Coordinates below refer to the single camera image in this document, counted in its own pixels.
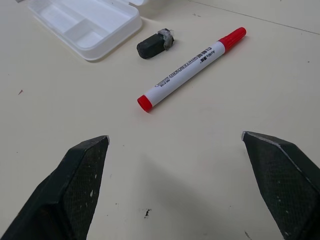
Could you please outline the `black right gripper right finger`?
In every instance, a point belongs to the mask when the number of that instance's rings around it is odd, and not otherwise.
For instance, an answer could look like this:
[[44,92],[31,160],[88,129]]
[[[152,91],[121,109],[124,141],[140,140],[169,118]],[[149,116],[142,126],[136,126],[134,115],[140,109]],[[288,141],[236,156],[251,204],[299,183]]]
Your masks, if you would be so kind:
[[289,141],[252,131],[241,138],[284,240],[320,240],[320,168]]

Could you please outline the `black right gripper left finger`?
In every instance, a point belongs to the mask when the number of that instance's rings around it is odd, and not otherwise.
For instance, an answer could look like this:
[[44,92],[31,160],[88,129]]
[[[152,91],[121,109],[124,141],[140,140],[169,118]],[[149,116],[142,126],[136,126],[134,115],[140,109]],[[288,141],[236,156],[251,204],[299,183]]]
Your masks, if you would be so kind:
[[87,240],[109,143],[102,135],[70,148],[0,240]]

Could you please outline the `white plastic compartment box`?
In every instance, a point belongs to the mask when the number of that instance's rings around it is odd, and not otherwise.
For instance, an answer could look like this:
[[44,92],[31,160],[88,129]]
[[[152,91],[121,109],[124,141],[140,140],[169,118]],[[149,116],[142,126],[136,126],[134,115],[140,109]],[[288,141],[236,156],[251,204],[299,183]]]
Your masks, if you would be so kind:
[[30,0],[34,17],[86,61],[96,61],[142,27],[149,0]]

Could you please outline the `red and white whiteboard marker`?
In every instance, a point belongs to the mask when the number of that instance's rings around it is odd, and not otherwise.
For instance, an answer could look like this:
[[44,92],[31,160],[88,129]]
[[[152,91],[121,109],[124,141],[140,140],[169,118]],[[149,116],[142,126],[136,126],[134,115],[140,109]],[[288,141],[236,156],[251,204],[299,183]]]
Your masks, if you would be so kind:
[[244,27],[240,27],[221,38],[140,96],[137,99],[138,104],[144,111],[149,112],[180,86],[227,53],[241,41],[246,34],[247,30]]

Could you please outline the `black eraser with grey tape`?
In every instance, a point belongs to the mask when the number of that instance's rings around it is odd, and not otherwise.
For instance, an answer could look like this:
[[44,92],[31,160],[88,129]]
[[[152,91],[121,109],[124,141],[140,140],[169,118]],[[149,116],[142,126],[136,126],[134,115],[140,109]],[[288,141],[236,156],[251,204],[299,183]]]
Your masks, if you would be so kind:
[[150,59],[163,51],[169,50],[175,39],[171,30],[163,28],[140,42],[136,49],[142,59]]

